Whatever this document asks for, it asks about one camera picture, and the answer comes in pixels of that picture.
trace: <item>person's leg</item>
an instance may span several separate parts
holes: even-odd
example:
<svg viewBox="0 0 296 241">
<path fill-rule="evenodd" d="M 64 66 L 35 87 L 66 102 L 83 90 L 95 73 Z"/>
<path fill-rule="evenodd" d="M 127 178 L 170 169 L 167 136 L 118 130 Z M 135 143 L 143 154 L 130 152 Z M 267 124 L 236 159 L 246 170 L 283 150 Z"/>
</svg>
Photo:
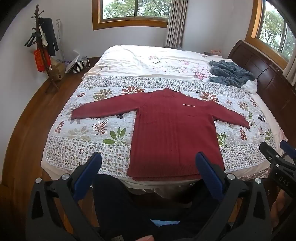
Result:
<svg viewBox="0 0 296 241">
<path fill-rule="evenodd" d="M 192 238 L 198 234 L 218 206 L 204 182 L 198 181 L 194 186 L 195 197 L 187 213 L 176 225 L 159 227 L 155 241 L 172 241 L 181 238 Z"/>
<path fill-rule="evenodd" d="M 94 180 L 94 206 L 106 241 L 122 235 L 124 241 L 152 235 L 157 226 L 133 203 L 124 184 L 109 175 Z"/>
</svg>

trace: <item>red sweater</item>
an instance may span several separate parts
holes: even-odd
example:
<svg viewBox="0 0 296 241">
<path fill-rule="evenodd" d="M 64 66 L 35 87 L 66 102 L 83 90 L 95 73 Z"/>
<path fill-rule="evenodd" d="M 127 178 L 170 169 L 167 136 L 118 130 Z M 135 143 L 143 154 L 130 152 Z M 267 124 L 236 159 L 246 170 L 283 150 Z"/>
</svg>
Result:
<svg viewBox="0 0 296 241">
<path fill-rule="evenodd" d="M 71 119 L 103 118 L 134 110 L 127 175 L 140 181 L 198 179 L 195 155 L 200 151 L 224 170 L 214 119 L 250 128 L 235 111 L 168 88 L 87 103 L 73 110 Z"/>
</svg>

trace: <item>white bed sheet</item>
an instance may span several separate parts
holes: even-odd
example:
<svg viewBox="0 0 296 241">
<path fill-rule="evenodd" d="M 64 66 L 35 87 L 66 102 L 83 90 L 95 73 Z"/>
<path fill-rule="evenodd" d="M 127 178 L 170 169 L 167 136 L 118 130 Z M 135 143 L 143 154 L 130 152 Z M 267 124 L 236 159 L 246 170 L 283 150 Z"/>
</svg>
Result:
<svg viewBox="0 0 296 241">
<path fill-rule="evenodd" d="M 220 56 L 206 56 L 203 54 L 174 50 L 169 48 L 146 47 L 146 46 L 125 46 L 117 45 L 109 48 L 101 59 L 83 77 L 90 75 L 118 75 L 138 77 L 161 77 L 176 80 L 208 81 L 211 77 L 209 72 L 211 60 L 220 61 Z M 250 83 L 244 86 L 250 93 L 256 92 L 257 83 Z M 263 100 L 257 95 L 251 95 L 266 117 L 274 136 L 276 150 L 279 154 L 283 151 L 279 146 L 281 140 L 286 139 L 283 131 L 268 109 Z M 250 179 L 254 177 L 266 177 L 270 163 L 266 160 L 257 166 L 245 168 L 232 172 L 238 178 Z M 69 170 L 58 168 L 48 164 L 44 159 L 41 162 L 42 168 L 53 180 L 58 179 L 63 173 L 71 173 Z M 168 185 L 183 185 L 194 182 L 184 181 L 145 181 L 138 182 L 133 179 L 118 177 L 129 188 L 150 189 L 163 188 Z"/>
</svg>

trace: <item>gray blanket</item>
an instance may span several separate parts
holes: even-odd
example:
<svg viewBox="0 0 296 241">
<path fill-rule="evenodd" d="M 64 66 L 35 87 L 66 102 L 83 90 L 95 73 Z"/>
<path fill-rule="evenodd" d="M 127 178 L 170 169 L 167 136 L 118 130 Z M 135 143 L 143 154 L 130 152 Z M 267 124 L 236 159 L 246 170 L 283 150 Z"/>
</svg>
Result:
<svg viewBox="0 0 296 241">
<path fill-rule="evenodd" d="M 241 88 L 247 80 L 255 80 L 255 76 L 251 72 L 237 66 L 234 62 L 212 60 L 210 65 L 213 66 L 210 73 L 216 75 L 216 77 L 209 78 L 210 82 Z"/>
</svg>

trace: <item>red bag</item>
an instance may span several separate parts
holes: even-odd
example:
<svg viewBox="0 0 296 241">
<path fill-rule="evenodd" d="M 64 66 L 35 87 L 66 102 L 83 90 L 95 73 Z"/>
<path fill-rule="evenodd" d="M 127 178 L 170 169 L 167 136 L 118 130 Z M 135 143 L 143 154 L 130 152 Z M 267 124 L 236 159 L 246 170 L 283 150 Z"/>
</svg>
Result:
<svg viewBox="0 0 296 241">
<path fill-rule="evenodd" d="M 47 50 L 44 49 L 43 53 L 44 53 L 45 60 L 47 62 L 47 66 L 50 66 L 51 61 L 50 61 L 50 56 L 49 56 Z M 41 50 L 39 48 L 34 51 L 34 56 L 35 56 L 35 61 L 36 61 L 38 71 L 39 72 L 45 71 L 46 68 L 45 68 L 45 65 L 44 65 L 44 62 L 42 59 Z"/>
</svg>

